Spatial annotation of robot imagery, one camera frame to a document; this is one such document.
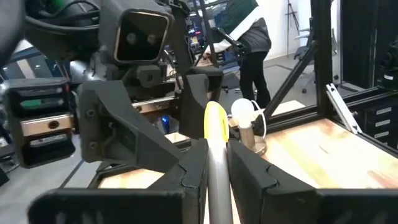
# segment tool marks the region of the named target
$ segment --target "white wall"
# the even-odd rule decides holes
[[[337,4],[339,0],[334,0],[331,4],[331,28],[334,30],[335,37],[338,39],[337,35]],[[300,29],[306,29],[310,27],[310,17],[311,17],[311,0],[297,0],[298,4],[298,23],[300,24]],[[307,34],[308,32],[301,32],[300,35]],[[307,39],[300,40],[300,46],[304,46],[307,43]]]
[[[272,41],[272,48],[266,60],[285,56],[287,54],[287,0],[257,0],[264,11],[264,18],[267,22],[269,36]],[[291,0],[293,10],[298,12],[298,2]],[[299,33],[295,27],[293,15],[290,15],[289,22],[289,53],[294,54],[300,46],[300,41],[295,40]]]

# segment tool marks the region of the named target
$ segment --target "white light bulb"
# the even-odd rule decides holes
[[[253,104],[248,99],[238,99],[231,107],[232,116],[238,120],[240,128],[250,128],[251,116],[254,113]]]

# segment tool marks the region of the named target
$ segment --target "white cable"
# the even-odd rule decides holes
[[[257,110],[261,110],[260,106],[257,104],[256,101],[252,100],[252,103],[254,103],[254,105],[256,106]],[[262,116],[262,121],[264,123],[264,134],[262,135],[262,138],[266,137],[267,134],[267,125],[266,125],[266,117],[264,116],[264,113],[261,113]]]

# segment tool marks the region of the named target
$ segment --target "blue object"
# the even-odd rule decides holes
[[[170,134],[170,118],[168,115],[163,115],[161,118],[162,126],[166,132],[166,134]]]

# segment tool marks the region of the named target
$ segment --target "gray floor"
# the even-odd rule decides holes
[[[275,94],[296,63],[297,61],[287,57],[264,63],[264,74],[271,95]],[[313,66],[308,66],[305,69],[305,73],[312,71]],[[303,94],[302,85],[305,81],[305,77],[300,78],[284,101],[297,100],[306,106],[314,105],[316,103],[315,85],[309,85],[307,93]],[[220,102],[229,113],[232,103],[238,98],[241,98],[240,93],[230,91],[227,94],[222,91]],[[80,159],[80,150],[77,147],[76,154],[71,158],[35,169],[18,168],[12,171],[9,174],[10,181],[0,187],[0,223],[26,224],[26,210],[31,201],[45,191],[59,187]],[[97,166],[98,163],[84,163],[73,178],[73,185],[86,186]]]

